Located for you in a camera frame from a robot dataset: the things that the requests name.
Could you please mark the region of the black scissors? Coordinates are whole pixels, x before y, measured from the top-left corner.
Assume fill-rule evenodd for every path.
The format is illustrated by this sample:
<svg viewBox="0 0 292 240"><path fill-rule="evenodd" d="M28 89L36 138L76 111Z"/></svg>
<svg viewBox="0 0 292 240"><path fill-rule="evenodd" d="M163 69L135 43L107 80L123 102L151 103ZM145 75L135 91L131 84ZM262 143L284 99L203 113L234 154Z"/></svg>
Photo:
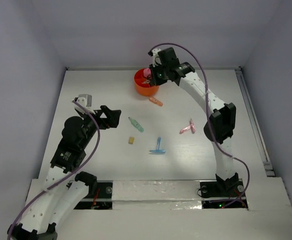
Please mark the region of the black scissors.
<svg viewBox="0 0 292 240"><path fill-rule="evenodd" d="M142 84L150 84L151 79L152 79L152 76L151 76L151 75L148 75L148 76L146 77L146 80L145 80L144 82L142 82Z"/></svg>

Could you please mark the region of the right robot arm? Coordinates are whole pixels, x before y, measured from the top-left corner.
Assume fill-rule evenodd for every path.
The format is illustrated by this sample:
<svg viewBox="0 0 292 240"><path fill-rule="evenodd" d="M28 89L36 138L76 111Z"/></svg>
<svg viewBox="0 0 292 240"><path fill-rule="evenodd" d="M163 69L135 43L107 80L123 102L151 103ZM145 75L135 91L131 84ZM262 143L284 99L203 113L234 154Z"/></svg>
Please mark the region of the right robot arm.
<svg viewBox="0 0 292 240"><path fill-rule="evenodd" d="M167 81L174 82L187 92L202 108L207 117L204 133L214 148L216 159L216 191L221 196L229 195L238 183L231 151L231 138L236 122L236 106L225 103L208 87L207 80L200 80L196 70L188 63L181 63L172 47L152 48L149 56L153 58L149 66L150 84L160 86Z"/></svg>

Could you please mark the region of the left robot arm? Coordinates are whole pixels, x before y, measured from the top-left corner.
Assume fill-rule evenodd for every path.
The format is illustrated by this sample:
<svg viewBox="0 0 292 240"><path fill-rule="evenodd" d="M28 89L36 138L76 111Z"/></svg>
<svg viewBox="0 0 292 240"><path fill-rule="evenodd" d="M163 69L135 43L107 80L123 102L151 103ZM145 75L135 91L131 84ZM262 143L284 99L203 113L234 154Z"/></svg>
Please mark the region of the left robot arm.
<svg viewBox="0 0 292 240"><path fill-rule="evenodd" d="M119 125L120 110L102 105L90 111L77 104L77 116L69 117L62 138L50 162L41 192L18 214L7 231L9 240L55 240L58 229L70 212L84 198L98 194L97 177L82 168L92 155L85 148L101 130Z"/></svg>

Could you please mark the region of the tan eraser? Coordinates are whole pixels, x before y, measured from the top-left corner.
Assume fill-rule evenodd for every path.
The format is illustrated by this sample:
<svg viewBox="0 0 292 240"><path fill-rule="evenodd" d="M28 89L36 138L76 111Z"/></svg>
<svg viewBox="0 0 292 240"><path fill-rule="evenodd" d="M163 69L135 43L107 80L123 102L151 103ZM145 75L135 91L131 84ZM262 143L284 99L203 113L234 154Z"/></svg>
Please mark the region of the tan eraser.
<svg viewBox="0 0 292 240"><path fill-rule="evenodd" d="M128 143L132 145L134 143L134 137L130 137Z"/></svg>

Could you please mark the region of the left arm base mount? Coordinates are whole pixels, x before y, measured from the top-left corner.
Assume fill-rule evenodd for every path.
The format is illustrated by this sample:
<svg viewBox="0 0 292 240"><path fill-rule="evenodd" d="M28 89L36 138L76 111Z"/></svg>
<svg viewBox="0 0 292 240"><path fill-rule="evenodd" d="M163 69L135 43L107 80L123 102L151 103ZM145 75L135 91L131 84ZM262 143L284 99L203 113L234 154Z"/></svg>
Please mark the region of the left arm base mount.
<svg viewBox="0 0 292 240"><path fill-rule="evenodd" d="M98 181L95 193L84 197L75 210L111 210L112 209L113 181Z"/></svg>

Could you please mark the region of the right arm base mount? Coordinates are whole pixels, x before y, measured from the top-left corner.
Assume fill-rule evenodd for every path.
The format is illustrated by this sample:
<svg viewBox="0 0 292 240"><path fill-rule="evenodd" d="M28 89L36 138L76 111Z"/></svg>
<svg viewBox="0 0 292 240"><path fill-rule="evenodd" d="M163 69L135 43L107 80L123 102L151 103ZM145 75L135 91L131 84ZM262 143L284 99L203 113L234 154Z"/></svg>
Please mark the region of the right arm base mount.
<svg viewBox="0 0 292 240"><path fill-rule="evenodd" d="M246 195L239 197L244 190L243 182L240 180L229 190L222 190L216 180L201 181L197 195L201 198L203 209L248 209Z"/></svg>

